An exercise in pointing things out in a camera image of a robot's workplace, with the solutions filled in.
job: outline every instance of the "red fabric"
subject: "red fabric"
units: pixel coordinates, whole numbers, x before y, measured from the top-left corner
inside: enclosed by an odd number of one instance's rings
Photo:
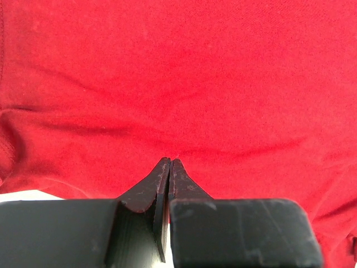
[[[4,0],[0,193],[117,197],[162,156],[290,198],[354,267],[355,0]]]

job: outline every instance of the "black tool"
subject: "black tool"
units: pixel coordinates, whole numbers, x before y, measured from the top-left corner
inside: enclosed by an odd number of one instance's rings
[[[287,199],[215,200],[163,158],[117,199],[0,203],[1,268],[323,267],[306,213]]]

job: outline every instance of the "red cloth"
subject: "red cloth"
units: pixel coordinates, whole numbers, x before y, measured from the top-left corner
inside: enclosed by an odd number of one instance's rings
[[[2,1],[0,193],[114,198],[162,156],[289,198],[354,267],[356,0]]]

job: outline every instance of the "scratched surface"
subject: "scratched surface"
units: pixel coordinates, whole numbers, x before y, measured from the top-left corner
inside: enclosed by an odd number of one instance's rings
[[[187,174],[180,159],[174,159],[170,166],[169,200],[174,198],[204,198],[212,199],[200,186]]]
[[[118,199],[131,211],[145,212],[156,200],[156,196],[162,187],[161,182],[168,180],[170,170],[170,159],[163,157],[153,168],[149,175],[131,187]]]
[[[175,200],[170,210],[176,268],[322,267],[306,213],[290,200]]]

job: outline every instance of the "white surface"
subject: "white surface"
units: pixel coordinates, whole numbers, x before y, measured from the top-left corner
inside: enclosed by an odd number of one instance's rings
[[[23,192],[16,192],[10,194],[0,194],[0,202],[17,201],[17,200],[60,200],[60,199],[61,198],[59,197],[55,197],[53,195],[46,194],[38,190],[23,191]],[[167,248],[166,263],[157,264],[155,268],[173,268],[172,253],[170,248],[170,232],[168,234],[166,248]]]

